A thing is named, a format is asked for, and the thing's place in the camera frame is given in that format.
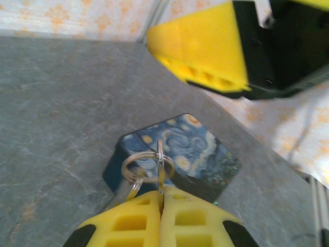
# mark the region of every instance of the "square keychain charm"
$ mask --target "square keychain charm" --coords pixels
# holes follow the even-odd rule
[[[103,173],[112,191],[122,179],[122,162],[134,153],[156,151],[159,139],[163,141],[164,155],[175,165],[174,176],[165,180],[164,185],[208,202],[218,198],[241,168],[240,161],[200,121],[191,114],[182,114],[120,138]],[[156,160],[148,158],[131,165],[144,168],[150,177],[158,174]],[[158,183],[143,184],[137,195],[157,189]]]

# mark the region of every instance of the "yellow plastic block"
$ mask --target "yellow plastic block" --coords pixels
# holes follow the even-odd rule
[[[96,226],[87,247],[160,247],[158,192],[151,191],[83,222]]]
[[[301,4],[311,5],[315,8],[329,10],[329,0],[293,0]]]
[[[147,40],[150,53],[183,82],[250,90],[232,2],[154,26]]]
[[[230,213],[174,187],[164,188],[161,247],[234,247],[222,222]]]

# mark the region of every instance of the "metal split ring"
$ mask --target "metal split ring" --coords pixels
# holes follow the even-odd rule
[[[121,166],[121,173],[124,176],[124,178],[126,178],[128,181],[135,183],[136,182],[136,175],[133,174],[129,169],[128,169],[128,165],[131,162],[137,161],[137,160],[141,160],[143,158],[155,158],[157,160],[159,160],[159,155],[157,152],[153,152],[153,151],[146,151],[146,152],[139,152],[139,153],[134,153],[131,156],[129,156],[128,158],[126,158]],[[169,173],[165,173],[164,179],[170,179],[174,173],[175,173],[175,165],[173,160],[166,156],[163,155],[163,161],[166,162],[168,165],[170,165],[170,171]],[[156,183],[159,181],[159,177],[143,177],[144,179],[144,183]]]

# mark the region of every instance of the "white wall with orange pattern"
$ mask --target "white wall with orange pattern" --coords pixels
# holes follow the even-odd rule
[[[225,0],[171,0],[160,22]],[[154,0],[0,0],[2,35],[137,41]],[[260,20],[268,1],[256,0]],[[291,99],[231,100],[207,93],[255,138],[329,187],[329,81]]]

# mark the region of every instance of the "gray marble surface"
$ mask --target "gray marble surface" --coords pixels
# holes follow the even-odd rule
[[[0,37],[0,246],[62,246],[119,136],[189,112],[242,162],[218,199],[260,246],[313,246],[309,185],[141,44]]]

